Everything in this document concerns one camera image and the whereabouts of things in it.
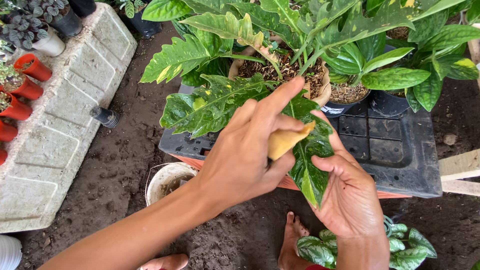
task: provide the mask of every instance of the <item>white pot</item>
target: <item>white pot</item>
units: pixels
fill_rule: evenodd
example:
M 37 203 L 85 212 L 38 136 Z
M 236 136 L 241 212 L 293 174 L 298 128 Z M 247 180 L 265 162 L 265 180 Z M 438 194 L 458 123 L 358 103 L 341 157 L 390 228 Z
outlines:
M 48 27 L 48 37 L 32 44 L 32 47 L 48 56 L 57 56 L 65 50 L 65 43 Z
M 198 171 L 192 166 L 183 162 L 174 162 L 160 169 L 152 178 L 146 192 L 147 206 L 156 203 L 158 200 L 173 192 L 180 185 L 183 178 L 192 178 Z
M 14 270 L 22 258 L 22 244 L 17 238 L 0 234 L 0 270 Z

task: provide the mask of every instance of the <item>styrofoam box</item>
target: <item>styrofoam box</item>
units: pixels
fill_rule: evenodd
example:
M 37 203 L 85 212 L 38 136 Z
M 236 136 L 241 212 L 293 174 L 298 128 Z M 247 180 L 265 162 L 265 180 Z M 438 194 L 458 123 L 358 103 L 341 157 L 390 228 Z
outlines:
M 81 33 L 57 57 L 34 54 L 53 71 L 37 82 L 44 94 L 33 114 L 18 121 L 18 136 L 3 147 L 0 166 L 0 233 L 48 227 L 82 164 L 100 123 L 92 107 L 108 107 L 137 43 L 106 4 L 84 18 Z M 16 52 L 13 60 L 26 52 Z

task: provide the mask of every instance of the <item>left hand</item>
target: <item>left hand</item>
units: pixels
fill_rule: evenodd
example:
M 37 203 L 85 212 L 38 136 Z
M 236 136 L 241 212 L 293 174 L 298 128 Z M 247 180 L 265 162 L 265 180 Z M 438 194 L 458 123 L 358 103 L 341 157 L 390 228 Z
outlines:
M 302 130 L 301 121 L 280 112 L 303 85 L 304 79 L 296 77 L 268 97 L 258 102 L 249 99 L 235 111 L 202 169 L 190 180 L 207 192 L 216 206 L 223 210 L 272 191 L 293 167 L 292 151 L 267 167 L 268 138 L 277 129 Z

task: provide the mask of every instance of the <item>dirt floor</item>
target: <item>dirt floor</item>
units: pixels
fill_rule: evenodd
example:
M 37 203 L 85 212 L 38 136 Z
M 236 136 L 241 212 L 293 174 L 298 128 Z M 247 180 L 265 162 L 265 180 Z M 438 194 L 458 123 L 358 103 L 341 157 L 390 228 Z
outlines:
M 99 129 L 53 224 L 12 234 L 23 244 L 18 269 L 37 269 L 76 241 L 145 207 L 149 168 L 175 161 L 157 148 L 163 133 L 158 121 L 165 97 L 178 91 L 180 79 L 158 85 L 137 83 L 153 54 L 176 34 L 165 23 L 154 38 L 140 40 L 110 106 L 122 113 L 119 125 Z M 475 81 L 445 81 L 444 93 L 432 112 L 441 158 L 480 148 L 476 132 L 479 104 Z M 442 142 L 446 133 L 457 135 L 453 146 Z M 467 270 L 480 259 L 480 198 L 444 194 L 381 202 L 386 215 L 416 227 L 436 248 L 438 259 L 427 259 L 419 269 Z M 161 255 L 186 253 L 191 270 L 277 269 L 288 210 L 301 216 L 312 235 L 323 229 L 299 191 L 277 188 L 185 233 Z

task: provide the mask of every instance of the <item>black plastic tray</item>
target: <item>black plastic tray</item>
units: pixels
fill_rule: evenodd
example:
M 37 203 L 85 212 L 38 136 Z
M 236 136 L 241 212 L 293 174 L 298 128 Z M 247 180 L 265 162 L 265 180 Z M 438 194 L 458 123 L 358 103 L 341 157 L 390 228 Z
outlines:
M 442 195 L 437 151 L 430 113 L 408 109 L 395 117 L 384 117 L 369 106 L 369 99 L 345 115 L 329 118 L 345 148 L 370 173 L 377 190 L 423 198 Z M 158 148 L 165 153 L 204 160 L 218 133 L 196 139 L 190 134 L 163 133 Z

